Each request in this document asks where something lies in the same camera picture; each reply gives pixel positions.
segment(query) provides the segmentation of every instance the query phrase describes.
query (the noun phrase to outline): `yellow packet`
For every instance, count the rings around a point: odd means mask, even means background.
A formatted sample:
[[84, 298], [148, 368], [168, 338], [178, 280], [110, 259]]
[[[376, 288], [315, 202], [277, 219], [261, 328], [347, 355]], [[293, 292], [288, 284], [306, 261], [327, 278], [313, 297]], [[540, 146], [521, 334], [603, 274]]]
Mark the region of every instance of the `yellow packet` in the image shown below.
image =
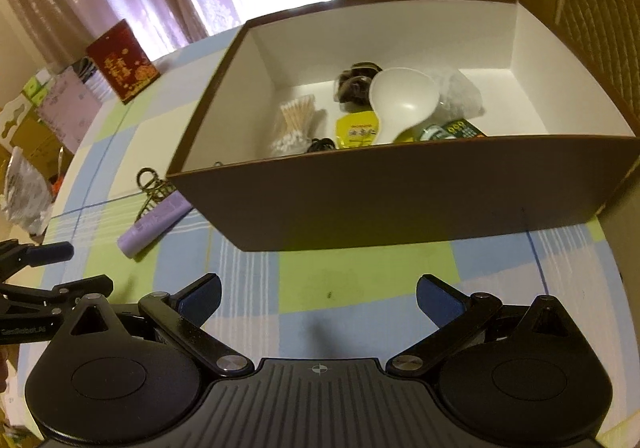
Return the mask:
[[[354, 112], [335, 122], [335, 135], [338, 148], [357, 148], [371, 144], [378, 133], [378, 117], [373, 110]], [[411, 129], [406, 130], [394, 141], [412, 142]]]

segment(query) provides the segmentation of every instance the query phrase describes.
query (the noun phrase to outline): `purple lithium battery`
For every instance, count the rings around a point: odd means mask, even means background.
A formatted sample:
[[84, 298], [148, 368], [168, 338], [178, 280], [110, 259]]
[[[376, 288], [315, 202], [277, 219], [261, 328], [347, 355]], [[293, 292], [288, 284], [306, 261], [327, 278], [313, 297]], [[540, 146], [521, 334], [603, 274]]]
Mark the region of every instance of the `purple lithium battery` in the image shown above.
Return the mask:
[[129, 258], [158, 238], [169, 226], [180, 220], [193, 208], [180, 192], [173, 192], [153, 209], [140, 217], [118, 239], [118, 247]]

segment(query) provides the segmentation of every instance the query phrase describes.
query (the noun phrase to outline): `plastic wrapper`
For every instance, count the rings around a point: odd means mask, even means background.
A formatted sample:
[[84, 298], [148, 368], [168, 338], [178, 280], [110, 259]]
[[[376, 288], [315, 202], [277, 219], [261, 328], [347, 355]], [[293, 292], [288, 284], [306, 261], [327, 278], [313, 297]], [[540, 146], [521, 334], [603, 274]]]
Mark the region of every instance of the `plastic wrapper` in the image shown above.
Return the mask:
[[354, 63], [335, 79], [334, 100], [346, 107], [369, 107], [369, 87], [381, 70], [373, 62]]
[[440, 103], [429, 118], [444, 124], [452, 120], [476, 118], [482, 114], [482, 94], [458, 69], [444, 67], [425, 71], [438, 86]]
[[315, 113], [312, 94], [280, 104], [270, 145], [271, 157], [304, 154], [311, 146], [309, 131]]
[[44, 232], [52, 210], [52, 193], [49, 183], [14, 147], [4, 178], [2, 211], [7, 220], [20, 226], [31, 235]]

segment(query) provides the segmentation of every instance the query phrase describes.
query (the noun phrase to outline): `green package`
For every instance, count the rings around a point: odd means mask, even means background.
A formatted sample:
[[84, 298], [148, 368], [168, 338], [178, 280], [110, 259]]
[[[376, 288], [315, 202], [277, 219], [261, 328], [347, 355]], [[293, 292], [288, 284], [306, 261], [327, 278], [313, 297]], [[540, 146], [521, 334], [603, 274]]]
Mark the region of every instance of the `green package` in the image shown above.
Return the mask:
[[443, 124], [444, 131], [449, 132], [456, 138], [485, 138], [484, 134], [477, 127], [473, 126], [467, 120], [453, 120], [447, 124]]
[[31, 99], [41, 88], [42, 84], [38, 81], [36, 76], [32, 76], [22, 88], [22, 92], [24, 92], [24, 95], [27, 96], [27, 98]]
[[47, 94], [49, 94], [49, 86], [44, 85], [38, 92], [36, 92], [33, 97], [31, 98], [31, 103], [35, 106], [35, 107], [39, 107], [42, 102], [44, 101], [44, 98], [47, 97]]

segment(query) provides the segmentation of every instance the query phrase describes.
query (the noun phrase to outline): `tablecloth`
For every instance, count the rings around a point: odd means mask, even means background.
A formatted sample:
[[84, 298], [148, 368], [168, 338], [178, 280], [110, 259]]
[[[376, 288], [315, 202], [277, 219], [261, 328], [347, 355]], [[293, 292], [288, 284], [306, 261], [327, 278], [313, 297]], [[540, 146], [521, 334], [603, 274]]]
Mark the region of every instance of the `tablecloth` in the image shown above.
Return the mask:
[[[237, 30], [161, 59], [160, 80], [128, 105], [105, 102], [76, 154], [46, 235], [69, 240], [74, 258], [42, 269], [40, 286], [105, 273], [112, 303], [153, 290], [175, 292], [205, 272], [222, 279], [220, 309], [204, 329], [254, 362], [265, 356], [375, 356], [382, 364], [435, 330], [415, 303], [430, 272], [459, 290], [487, 291], [505, 303], [556, 295], [591, 343], [614, 385], [601, 429], [608, 446], [640, 438], [640, 362], [631, 315], [598, 221], [553, 230], [350, 250], [244, 253], [196, 210], [141, 258], [120, 253], [116, 238], [145, 195], [142, 167], [164, 175], [187, 122]], [[44, 344], [23, 346], [24, 386]]]

